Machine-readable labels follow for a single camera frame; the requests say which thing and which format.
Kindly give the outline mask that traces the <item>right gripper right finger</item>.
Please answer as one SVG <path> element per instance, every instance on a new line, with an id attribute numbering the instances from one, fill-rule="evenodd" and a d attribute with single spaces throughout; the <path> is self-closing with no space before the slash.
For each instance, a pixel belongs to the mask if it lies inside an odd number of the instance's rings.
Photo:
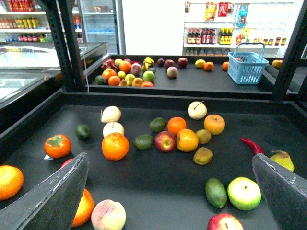
<path id="1" fill-rule="evenodd" d="M 307 181 L 263 154 L 252 168 L 268 208 L 280 230 L 307 228 Z"/>

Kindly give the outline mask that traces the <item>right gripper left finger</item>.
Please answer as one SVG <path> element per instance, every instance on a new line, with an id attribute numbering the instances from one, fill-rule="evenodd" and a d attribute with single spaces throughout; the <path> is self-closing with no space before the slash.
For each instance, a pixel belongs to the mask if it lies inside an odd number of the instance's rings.
<path id="1" fill-rule="evenodd" d="M 80 153 L 25 195 L 0 211 L 2 230 L 69 230 L 88 175 L 87 153 Z"/>

